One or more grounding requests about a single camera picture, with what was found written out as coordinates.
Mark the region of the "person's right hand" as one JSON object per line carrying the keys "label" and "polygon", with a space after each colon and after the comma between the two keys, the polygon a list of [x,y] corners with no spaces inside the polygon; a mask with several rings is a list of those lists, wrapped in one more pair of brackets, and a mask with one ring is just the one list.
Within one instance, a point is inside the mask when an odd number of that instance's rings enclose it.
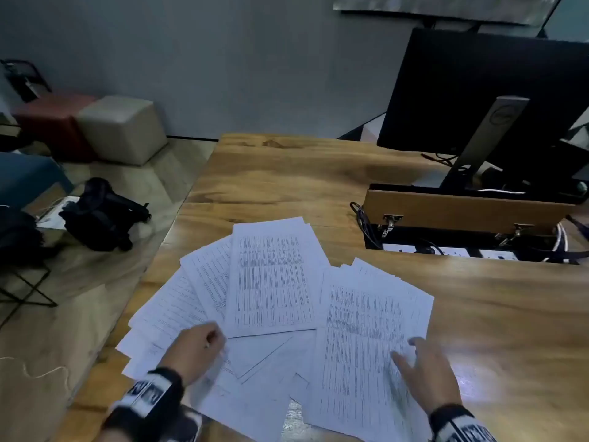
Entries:
{"label": "person's right hand", "polygon": [[462,405],[458,381],[440,346],[421,337],[408,343],[415,349],[415,374],[404,382],[426,415],[447,405]]}

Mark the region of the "person's left hand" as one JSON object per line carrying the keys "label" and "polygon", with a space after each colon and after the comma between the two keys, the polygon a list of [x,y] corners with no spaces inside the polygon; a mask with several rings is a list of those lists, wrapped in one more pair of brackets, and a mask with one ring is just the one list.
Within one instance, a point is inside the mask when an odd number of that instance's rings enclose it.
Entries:
{"label": "person's left hand", "polygon": [[217,360],[211,364],[199,360],[198,326],[182,330],[157,366],[175,372],[185,387],[198,381]]}

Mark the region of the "spread of printed paper sheets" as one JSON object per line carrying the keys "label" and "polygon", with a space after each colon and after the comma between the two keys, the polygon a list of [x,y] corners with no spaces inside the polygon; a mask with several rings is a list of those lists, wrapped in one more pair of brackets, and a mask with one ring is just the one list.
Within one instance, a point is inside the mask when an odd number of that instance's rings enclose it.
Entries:
{"label": "spread of printed paper sheets", "polygon": [[425,337],[433,297],[363,260],[332,267],[301,217],[236,224],[180,259],[116,349],[139,379],[183,329],[216,322],[220,359],[189,392],[203,415],[279,442],[291,400],[305,423],[364,442],[429,442],[426,414],[390,353]]}

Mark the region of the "white power strip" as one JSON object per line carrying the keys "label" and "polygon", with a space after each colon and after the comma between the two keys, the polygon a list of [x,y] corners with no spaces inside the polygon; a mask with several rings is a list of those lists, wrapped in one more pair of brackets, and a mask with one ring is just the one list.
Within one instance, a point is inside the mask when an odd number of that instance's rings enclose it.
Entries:
{"label": "white power strip", "polygon": [[512,260],[518,261],[515,253],[503,250],[484,250],[484,249],[467,249],[461,247],[436,247],[430,244],[424,245],[401,245],[401,244],[383,244],[383,249],[389,252],[399,253],[420,253],[435,254],[445,256],[455,256],[461,258],[482,258],[494,260]]}

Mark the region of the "metal flap hinge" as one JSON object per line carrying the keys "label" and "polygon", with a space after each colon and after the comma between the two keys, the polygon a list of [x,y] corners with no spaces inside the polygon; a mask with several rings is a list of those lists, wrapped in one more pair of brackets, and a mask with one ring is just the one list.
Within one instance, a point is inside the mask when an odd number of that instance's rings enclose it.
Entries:
{"label": "metal flap hinge", "polygon": [[395,224],[403,219],[403,215],[383,215],[382,224],[378,225],[380,239],[384,240],[394,230]]}
{"label": "metal flap hinge", "polygon": [[534,228],[533,224],[515,223],[512,227],[512,230],[509,232],[495,234],[495,247],[504,247],[510,245],[514,240],[518,239],[522,235],[525,235],[532,228]]}

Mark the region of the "black bag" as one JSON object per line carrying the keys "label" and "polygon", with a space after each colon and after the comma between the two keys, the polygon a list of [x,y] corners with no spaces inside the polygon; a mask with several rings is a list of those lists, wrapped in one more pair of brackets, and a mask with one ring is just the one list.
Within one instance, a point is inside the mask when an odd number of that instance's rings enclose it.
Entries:
{"label": "black bag", "polygon": [[90,178],[79,199],[67,202],[59,216],[65,230],[96,252],[130,251],[130,229],[151,220],[147,203],[142,205],[115,193],[111,184],[99,177]]}

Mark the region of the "clear plastic sleeve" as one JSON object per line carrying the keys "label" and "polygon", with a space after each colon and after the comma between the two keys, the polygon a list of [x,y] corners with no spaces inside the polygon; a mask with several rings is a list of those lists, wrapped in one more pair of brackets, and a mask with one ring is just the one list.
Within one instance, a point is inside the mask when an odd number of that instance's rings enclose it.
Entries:
{"label": "clear plastic sleeve", "polygon": [[77,196],[67,196],[59,200],[37,219],[37,228],[42,230],[65,230],[65,220],[60,216],[60,213],[66,205],[77,201],[79,201]]}

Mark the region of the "black backpack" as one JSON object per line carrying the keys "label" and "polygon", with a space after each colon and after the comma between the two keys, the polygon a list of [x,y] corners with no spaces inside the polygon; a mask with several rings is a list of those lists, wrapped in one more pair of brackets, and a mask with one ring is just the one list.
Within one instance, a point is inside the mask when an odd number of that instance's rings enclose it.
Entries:
{"label": "black backpack", "polygon": [[33,216],[0,206],[0,267],[42,266],[61,249],[60,245],[45,244]]}

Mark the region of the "beige cube ottoman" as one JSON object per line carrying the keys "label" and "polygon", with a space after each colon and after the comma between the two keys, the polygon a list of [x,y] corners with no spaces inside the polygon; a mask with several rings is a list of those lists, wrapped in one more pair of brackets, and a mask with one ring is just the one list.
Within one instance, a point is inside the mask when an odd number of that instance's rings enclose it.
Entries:
{"label": "beige cube ottoman", "polygon": [[75,120],[100,160],[142,166],[168,144],[153,101],[105,96]]}

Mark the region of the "blue seat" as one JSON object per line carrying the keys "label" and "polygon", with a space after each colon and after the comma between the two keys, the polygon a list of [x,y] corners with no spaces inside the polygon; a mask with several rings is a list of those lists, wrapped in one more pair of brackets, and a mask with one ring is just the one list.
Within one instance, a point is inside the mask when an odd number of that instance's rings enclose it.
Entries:
{"label": "blue seat", "polygon": [[55,185],[64,195],[74,189],[51,157],[0,152],[0,206],[21,210]]}

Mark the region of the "silver monitor stand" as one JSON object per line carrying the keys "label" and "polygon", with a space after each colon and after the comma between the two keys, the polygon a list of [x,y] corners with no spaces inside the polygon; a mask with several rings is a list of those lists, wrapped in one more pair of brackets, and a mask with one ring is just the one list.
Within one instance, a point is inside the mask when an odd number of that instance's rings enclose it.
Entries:
{"label": "silver monitor stand", "polygon": [[475,174],[520,117],[529,101],[529,98],[520,96],[496,97],[439,188],[447,192],[460,192],[469,188]]}

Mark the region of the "red cube ottoman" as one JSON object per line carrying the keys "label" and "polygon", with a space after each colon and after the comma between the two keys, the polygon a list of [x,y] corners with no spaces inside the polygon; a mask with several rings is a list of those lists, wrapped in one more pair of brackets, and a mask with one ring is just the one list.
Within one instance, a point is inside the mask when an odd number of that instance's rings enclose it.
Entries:
{"label": "red cube ottoman", "polygon": [[46,94],[11,114],[22,131],[43,142],[60,161],[91,163],[98,156],[78,126],[76,116],[97,98],[80,94]]}

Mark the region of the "black computer monitor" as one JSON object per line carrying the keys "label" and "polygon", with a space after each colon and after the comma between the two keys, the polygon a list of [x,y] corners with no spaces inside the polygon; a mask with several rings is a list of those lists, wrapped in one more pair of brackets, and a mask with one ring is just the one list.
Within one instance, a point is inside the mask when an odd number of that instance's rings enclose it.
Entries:
{"label": "black computer monitor", "polygon": [[490,162],[547,154],[589,108],[589,42],[413,29],[377,145],[460,154],[502,96],[528,103]]}

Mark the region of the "black chair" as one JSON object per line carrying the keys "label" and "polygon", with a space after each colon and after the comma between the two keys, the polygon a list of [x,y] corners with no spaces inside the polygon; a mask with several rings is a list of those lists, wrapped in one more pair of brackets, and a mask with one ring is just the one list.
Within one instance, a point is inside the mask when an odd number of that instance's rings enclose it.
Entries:
{"label": "black chair", "polygon": [[53,90],[38,68],[23,59],[0,59],[4,77],[23,103],[31,103]]}

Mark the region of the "grey wall board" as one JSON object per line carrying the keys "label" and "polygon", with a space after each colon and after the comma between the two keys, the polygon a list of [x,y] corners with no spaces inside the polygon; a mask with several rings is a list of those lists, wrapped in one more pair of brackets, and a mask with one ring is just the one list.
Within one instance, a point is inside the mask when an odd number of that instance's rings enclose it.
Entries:
{"label": "grey wall board", "polygon": [[333,0],[333,9],[541,26],[560,0]]}

